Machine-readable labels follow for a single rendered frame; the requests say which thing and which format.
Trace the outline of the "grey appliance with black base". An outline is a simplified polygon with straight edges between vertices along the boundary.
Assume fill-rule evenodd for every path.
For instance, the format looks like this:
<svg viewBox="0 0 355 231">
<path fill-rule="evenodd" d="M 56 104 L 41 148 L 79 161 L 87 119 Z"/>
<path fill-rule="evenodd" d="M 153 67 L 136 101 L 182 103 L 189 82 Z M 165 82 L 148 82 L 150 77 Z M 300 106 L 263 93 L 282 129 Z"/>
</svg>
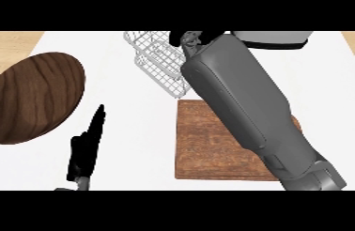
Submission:
<svg viewBox="0 0 355 231">
<path fill-rule="evenodd" d="M 312 31 L 232 31 L 248 48 L 297 50 L 307 43 Z"/>
</svg>

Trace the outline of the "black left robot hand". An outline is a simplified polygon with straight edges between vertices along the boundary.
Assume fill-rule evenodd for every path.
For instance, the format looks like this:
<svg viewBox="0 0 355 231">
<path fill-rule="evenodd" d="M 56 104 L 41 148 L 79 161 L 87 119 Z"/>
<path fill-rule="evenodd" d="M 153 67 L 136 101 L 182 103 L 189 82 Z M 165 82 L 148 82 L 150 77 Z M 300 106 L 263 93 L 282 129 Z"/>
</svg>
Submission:
<svg viewBox="0 0 355 231">
<path fill-rule="evenodd" d="M 71 158 L 68 164 L 66 180 L 90 177 L 94 171 L 97 151 L 105 121 L 103 105 L 94 112 L 87 131 L 71 138 Z"/>
</svg>

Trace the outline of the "brown wooden cutting board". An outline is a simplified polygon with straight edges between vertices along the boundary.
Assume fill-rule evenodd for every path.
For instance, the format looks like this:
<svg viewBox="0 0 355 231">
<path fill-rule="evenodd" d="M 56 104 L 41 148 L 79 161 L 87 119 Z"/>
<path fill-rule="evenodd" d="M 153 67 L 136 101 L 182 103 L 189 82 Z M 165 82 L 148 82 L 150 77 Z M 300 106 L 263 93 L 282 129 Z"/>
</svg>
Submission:
<svg viewBox="0 0 355 231">
<path fill-rule="evenodd" d="M 174 177 L 278 180 L 257 155 L 233 140 L 202 100 L 177 100 Z"/>
</svg>

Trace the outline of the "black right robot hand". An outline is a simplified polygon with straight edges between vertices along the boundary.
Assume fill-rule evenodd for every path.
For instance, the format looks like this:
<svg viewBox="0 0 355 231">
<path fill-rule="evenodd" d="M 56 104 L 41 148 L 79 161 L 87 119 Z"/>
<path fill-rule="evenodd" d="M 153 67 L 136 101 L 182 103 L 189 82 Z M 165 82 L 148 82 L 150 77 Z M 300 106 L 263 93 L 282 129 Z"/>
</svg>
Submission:
<svg viewBox="0 0 355 231">
<path fill-rule="evenodd" d="M 207 45 L 220 35 L 223 35 L 223 31 L 210 30 L 204 31 L 198 36 L 202 45 Z M 182 39 L 189 35 L 189 31 L 174 30 L 168 33 L 168 44 L 173 47 L 179 47 L 182 44 Z"/>
</svg>

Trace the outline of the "dark brown wooden round board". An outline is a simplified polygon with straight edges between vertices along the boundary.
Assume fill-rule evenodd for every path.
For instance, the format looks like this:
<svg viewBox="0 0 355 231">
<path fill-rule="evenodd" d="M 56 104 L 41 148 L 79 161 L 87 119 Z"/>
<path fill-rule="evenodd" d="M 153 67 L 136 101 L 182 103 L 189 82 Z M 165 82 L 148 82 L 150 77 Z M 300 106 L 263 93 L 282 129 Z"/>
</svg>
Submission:
<svg viewBox="0 0 355 231">
<path fill-rule="evenodd" d="M 84 91 L 84 68 L 65 53 L 37 54 L 0 74 L 0 145 L 31 141 L 74 112 Z"/>
</svg>

